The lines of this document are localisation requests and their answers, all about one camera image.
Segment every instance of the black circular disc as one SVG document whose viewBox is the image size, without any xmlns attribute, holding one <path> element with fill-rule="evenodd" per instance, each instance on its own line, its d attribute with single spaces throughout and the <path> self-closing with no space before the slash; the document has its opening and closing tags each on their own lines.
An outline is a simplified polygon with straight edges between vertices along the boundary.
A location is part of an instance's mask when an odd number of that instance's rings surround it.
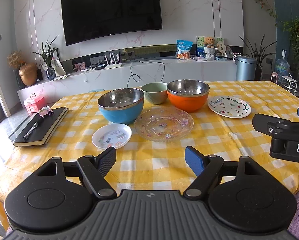
<svg viewBox="0 0 299 240">
<path fill-rule="evenodd" d="M 69 228 L 87 216 L 92 204 L 92 197 L 84 187 L 53 176 L 26 179 L 4 203 L 11 225 L 34 233 Z"/>
<path fill-rule="evenodd" d="M 208 197 L 212 213 L 230 228 L 248 233 L 288 228 L 296 211 L 293 195 L 278 181 L 248 177 L 216 187 Z"/>
</svg>

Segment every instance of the oval plate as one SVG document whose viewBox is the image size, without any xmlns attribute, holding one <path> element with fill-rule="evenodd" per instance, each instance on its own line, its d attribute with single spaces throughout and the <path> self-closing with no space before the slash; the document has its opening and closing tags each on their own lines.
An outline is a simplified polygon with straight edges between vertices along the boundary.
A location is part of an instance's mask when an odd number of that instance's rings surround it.
<svg viewBox="0 0 299 240">
<path fill-rule="evenodd" d="M 99 128 L 92 136 L 91 142 L 99 149 L 106 150 L 108 147 L 119 149 L 131 138 L 131 128 L 126 124 L 113 123 Z"/>
<path fill-rule="evenodd" d="M 213 112 L 229 118 L 243 118 L 252 112 L 248 103 L 228 96 L 209 98 L 208 107 Z"/>
<path fill-rule="evenodd" d="M 154 142 L 181 139 L 194 126 L 193 118 L 175 107 L 154 108 L 136 118 L 134 127 L 143 138 Z"/>
</svg>

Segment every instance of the silver screw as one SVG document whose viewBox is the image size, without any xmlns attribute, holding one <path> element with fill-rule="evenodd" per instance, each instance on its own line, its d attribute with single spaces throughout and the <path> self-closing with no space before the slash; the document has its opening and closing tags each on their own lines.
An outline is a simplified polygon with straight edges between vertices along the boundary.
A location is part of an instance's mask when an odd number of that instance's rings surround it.
<svg viewBox="0 0 299 240">
<path fill-rule="evenodd" d="M 197 188 L 191 188 L 186 191 L 186 195 L 189 197 L 198 197 L 202 194 L 202 192 Z"/>
<path fill-rule="evenodd" d="M 112 190 L 111 188 L 103 188 L 98 192 L 98 195 L 100 195 L 101 197 L 109 197 L 112 196 L 113 194 L 114 194 L 114 190 Z"/>
</svg>

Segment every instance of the black tv screen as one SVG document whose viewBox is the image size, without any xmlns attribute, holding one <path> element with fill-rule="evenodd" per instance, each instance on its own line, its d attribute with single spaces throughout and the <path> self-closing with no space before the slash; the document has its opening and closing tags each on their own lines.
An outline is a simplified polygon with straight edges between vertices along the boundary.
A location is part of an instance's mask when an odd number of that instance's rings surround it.
<svg viewBox="0 0 299 240">
<path fill-rule="evenodd" d="M 61 0 L 66 45 L 162 29 L 160 0 Z"/>
</svg>

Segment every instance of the gold vase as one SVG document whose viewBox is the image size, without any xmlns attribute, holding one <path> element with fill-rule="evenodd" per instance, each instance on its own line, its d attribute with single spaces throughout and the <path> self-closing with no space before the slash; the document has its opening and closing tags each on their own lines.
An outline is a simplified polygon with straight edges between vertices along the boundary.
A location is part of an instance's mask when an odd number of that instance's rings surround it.
<svg viewBox="0 0 299 240">
<path fill-rule="evenodd" d="M 35 63 L 22 65 L 19 69 L 22 82 L 27 86 L 32 86 L 37 81 L 37 66 Z"/>
</svg>

